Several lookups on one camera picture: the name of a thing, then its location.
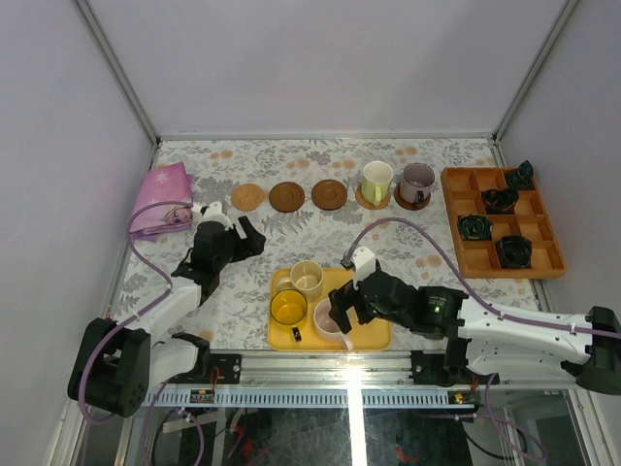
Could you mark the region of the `pink ceramic mug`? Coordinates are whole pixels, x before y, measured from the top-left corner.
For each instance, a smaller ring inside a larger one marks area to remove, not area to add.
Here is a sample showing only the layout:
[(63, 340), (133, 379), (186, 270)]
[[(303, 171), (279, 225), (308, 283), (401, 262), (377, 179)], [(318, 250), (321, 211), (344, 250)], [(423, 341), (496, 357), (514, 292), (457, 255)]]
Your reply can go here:
[(313, 311), (313, 326), (323, 340), (339, 343), (345, 350), (354, 349), (351, 339), (345, 335), (337, 323), (329, 316), (331, 302), (328, 298), (316, 304)]

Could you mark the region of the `cream beige mug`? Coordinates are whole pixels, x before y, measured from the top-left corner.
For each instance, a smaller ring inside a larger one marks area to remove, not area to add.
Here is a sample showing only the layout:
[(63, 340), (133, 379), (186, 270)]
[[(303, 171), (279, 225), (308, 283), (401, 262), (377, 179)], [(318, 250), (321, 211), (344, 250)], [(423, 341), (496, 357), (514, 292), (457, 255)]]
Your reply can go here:
[(296, 263), (288, 275), (279, 279), (276, 291), (296, 290), (308, 301), (316, 301), (323, 289), (324, 273), (321, 266), (311, 260)]

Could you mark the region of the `woven rattan coaster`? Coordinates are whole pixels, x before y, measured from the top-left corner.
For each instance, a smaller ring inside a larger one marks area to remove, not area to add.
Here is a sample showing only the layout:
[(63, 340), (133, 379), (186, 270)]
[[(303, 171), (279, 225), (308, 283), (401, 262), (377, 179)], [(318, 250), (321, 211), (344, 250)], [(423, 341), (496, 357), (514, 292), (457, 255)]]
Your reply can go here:
[(240, 211), (251, 212), (261, 205), (264, 197), (264, 190), (259, 185), (245, 183), (234, 190), (231, 195), (231, 203)]
[(382, 210), (388, 206), (391, 198), (390, 191), (386, 191), (377, 204), (374, 203), (375, 194), (380, 193), (380, 191), (374, 188), (370, 191), (370, 193), (371, 196), (366, 196), (366, 191), (363, 189), (363, 186), (359, 184), (355, 190), (356, 202), (364, 209), (371, 211)]

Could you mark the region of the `yellow glass mug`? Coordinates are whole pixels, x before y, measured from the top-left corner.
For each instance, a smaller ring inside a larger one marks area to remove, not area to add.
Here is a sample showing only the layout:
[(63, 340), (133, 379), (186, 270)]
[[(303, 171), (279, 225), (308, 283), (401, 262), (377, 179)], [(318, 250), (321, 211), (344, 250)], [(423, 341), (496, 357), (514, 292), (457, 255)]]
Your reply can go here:
[(270, 304), (271, 323), (295, 343), (302, 341), (301, 330), (308, 316), (308, 302), (298, 290), (279, 291)]

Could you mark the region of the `white mug green handle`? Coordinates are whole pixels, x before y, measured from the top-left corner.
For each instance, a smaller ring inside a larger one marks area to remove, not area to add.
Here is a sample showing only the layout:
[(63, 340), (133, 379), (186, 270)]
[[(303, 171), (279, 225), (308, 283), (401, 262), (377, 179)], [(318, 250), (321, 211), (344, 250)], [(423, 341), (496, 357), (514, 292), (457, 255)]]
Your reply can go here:
[(382, 161), (369, 162), (363, 169), (362, 186), (366, 191), (366, 196), (371, 196), (370, 191), (374, 188), (379, 190), (380, 193), (375, 194), (374, 200), (374, 203), (377, 204), (385, 192), (389, 191), (392, 179), (393, 170), (387, 163)]

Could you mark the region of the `purple grey mug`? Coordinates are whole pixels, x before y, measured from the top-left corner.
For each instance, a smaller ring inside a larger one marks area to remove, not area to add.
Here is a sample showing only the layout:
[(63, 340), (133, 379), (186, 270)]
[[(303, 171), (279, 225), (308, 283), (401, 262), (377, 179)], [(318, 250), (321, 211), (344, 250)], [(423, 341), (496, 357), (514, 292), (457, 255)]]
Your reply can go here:
[(421, 204), (430, 195), (435, 173), (423, 163), (411, 163), (403, 171), (399, 190), (402, 198), (411, 204)]

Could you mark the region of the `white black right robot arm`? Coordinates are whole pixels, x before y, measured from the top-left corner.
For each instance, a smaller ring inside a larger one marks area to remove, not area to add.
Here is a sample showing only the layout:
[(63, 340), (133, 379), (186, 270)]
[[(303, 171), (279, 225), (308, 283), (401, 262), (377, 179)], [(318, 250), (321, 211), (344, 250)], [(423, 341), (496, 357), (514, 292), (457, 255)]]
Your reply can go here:
[(443, 353), (415, 351), (415, 383), (449, 387), (518, 379), (574, 382), (596, 393), (620, 392), (620, 323), (608, 308), (585, 315), (544, 314), (495, 305), (465, 283), (462, 288), (414, 287), (384, 272), (376, 256), (353, 243), (342, 260), (352, 279), (325, 284), (317, 293), (293, 278), (276, 285), (270, 321), (284, 327), (294, 346), (303, 343), (299, 318), (323, 342), (347, 350), (360, 346), (356, 329), (384, 320), (429, 340)]

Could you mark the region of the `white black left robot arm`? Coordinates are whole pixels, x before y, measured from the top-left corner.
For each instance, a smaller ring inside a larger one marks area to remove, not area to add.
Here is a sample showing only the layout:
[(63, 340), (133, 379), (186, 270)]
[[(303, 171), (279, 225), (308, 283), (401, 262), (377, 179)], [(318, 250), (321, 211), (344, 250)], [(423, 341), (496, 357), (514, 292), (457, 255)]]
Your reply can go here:
[(247, 216), (231, 228), (214, 220), (201, 222), (192, 248), (167, 276), (161, 301), (144, 314), (121, 321), (97, 317), (86, 326), (68, 382), (69, 398), (130, 417), (157, 384), (174, 378), (205, 381), (212, 373), (207, 340), (186, 332), (163, 343), (156, 340), (213, 295), (227, 265), (261, 254), (265, 243)]

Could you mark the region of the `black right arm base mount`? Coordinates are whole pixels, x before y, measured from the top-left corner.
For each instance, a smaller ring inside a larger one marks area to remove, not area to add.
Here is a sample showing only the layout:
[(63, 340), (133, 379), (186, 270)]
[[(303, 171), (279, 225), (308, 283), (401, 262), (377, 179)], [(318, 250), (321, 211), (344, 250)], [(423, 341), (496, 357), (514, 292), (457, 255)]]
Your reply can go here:
[(410, 353), (411, 375), (415, 384), (451, 387), (468, 384), (472, 375), (463, 359), (449, 357), (446, 353), (429, 353), (413, 350)]

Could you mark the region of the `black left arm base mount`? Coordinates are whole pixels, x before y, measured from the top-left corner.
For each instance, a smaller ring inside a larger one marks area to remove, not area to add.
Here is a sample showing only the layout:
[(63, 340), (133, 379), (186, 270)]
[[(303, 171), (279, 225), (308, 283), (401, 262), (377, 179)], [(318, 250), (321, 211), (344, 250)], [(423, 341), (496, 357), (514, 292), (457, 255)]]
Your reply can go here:
[(196, 383), (239, 384), (243, 358), (238, 353), (212, 353), (200, 349), (191, 379)]

